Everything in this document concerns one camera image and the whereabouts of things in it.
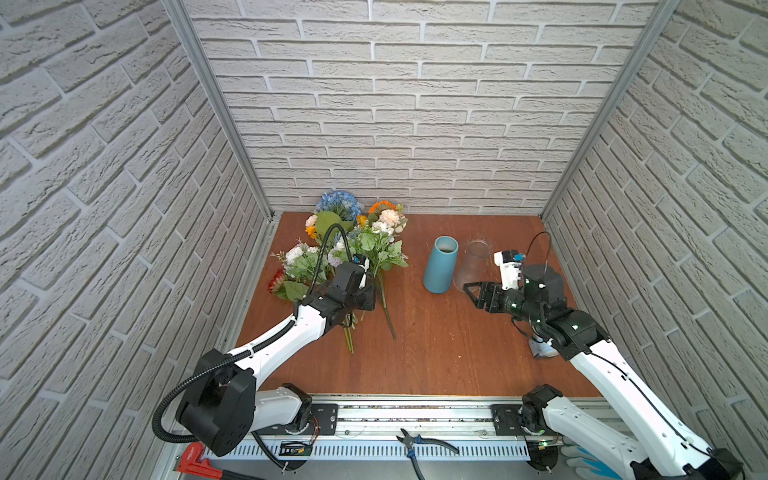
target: brown wooden tabletop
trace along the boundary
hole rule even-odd
[[[304,233],[306,213],[285,213],[270,252],[287,251]],[[397,340],[392,339],[381,306],[365,314],[353,331],[355,353],[346,349],[343,330],[336,327],[285,362],[263,384],[274,389],[291,382],[311,393],[379,393],[412,395],[523,396],[536,385],[549,383],[566,396],[599,396],[596,388],[562,358],[534,359],[528,340],[509,316],[477,310],[455,288],[435,295],[422,277],[435,238],[450,235],[459,242],[458,264],[466,244],[482,239],[494,251],[523,251],[544,229],[537,217],[470,217],[408,215],[402,234],[407,268],[385,273],[385,294]],[[529,262],[541,263],[547,237],[541,235]],[[549,263],[562,272],[554,254]],[[266,286],[279,263],[270,257],[253,294],[237,345],[266,332],[291,313],[291,304],[272,295]],[[488,263],[487,280],[500,281],[498,267]],[[573,296],[566,285],[569,304]]]

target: brick wall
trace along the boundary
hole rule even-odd
[[[276,210],[538,214],[653,2],[185,0]]]
[[[766,16],[759,2],[683,0],[545,220],[580,305],[690,427],[761,475]]]
[[[0,18],[0,478],[146,478],[260,211],[160,2]]]

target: blue and white glove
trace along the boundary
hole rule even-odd
[[[565,461],[584,480],[621,480],[621,477],[603,462],[578,445],[560,447],[560,453],[569,457]]]

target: red tool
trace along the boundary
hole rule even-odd
[[[242,475],[240,473],[231,472],[229,470],[219,470],[210,466],[210,460],[204,458],[200,460],[205,452],[205,445],[200,442],[190,443],[190,446],[184,450],[184,454],[179,459],[176,470],[181,473],[189,473],[205,478],[215,478],[218,480],[263,480],[258,477],[251,477],[249,475]]]

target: diagonal cutting pliers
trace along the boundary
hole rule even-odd
[[[419,480],[424,480],[424,475],[422,475],[422,471],[419,468],[419,462],[416,460],[416,452],[413,448],[414,444],[429,444],[429,445],[439,445],[441,447],[445,447],[451,452],[454,452],[456,455],[458,455],[458,449],[451,445],[448,442],[443,442],[442,440],[438,439],[423,439],[421,435],[417,435],[415,437],[412,437],[408,434],[408,432],[405,429],[400,429],[400,432],[402,432],[403,436],[398,436],[397,440],[406,446],[408,449],[406,456],[411,459],[411,463],[413,464],[413,470],[416,472],[416,477],[419,478]]]

